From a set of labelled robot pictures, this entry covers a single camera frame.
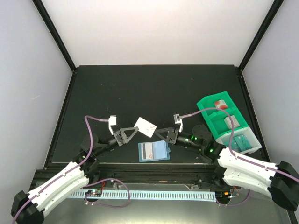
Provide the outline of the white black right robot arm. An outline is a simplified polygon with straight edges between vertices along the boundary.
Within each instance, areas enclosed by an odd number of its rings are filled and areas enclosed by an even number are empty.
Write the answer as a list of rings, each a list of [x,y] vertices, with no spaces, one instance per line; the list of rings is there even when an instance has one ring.
[[[279,164],[261,161],[216,142],[204,124],[195,125],[192,133],[177,128],[157,129],[154,134],[169,144],[198,151],[205,163],[217,166],[214,186],[237,186],[268,196],[278,206],[296,211],[299,206],[299,174],[285,161]]]

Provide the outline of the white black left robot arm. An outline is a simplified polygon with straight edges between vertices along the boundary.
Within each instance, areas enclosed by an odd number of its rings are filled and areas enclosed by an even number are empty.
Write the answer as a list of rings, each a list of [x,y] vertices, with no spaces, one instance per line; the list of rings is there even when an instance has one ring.
[[[73,192],[100,182],[98,157],[116,147],[121,147],[135,136],[138,127],[115,131],[106,143],[89,133],[81,144],[80,153],[59,173],[39,187],[14,197],[11,215],[14,224],[41,224],[45,217]]]

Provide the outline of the white red credit card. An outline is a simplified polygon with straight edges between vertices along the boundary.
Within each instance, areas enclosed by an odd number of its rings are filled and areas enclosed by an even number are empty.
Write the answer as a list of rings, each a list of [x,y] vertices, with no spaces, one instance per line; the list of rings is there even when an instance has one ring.
[[[139,117],[134,125],[138,128],[138,131],[147,137],[151,138],[157,128],[156,125],[150,123],[149,121]]]

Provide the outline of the blue leather card holder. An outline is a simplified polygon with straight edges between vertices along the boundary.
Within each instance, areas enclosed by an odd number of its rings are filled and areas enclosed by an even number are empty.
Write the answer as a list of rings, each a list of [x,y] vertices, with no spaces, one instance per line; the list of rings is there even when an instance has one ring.
[[[141,148],[142,143],[139,143],[138,144],[139,162],[165,161],[170,159],[171,150],[167,142],[161,140],[161,141],[155,141],[149,143],[152,143],[153,145],[153,159],[152,160],[142,159],[142,148]]]

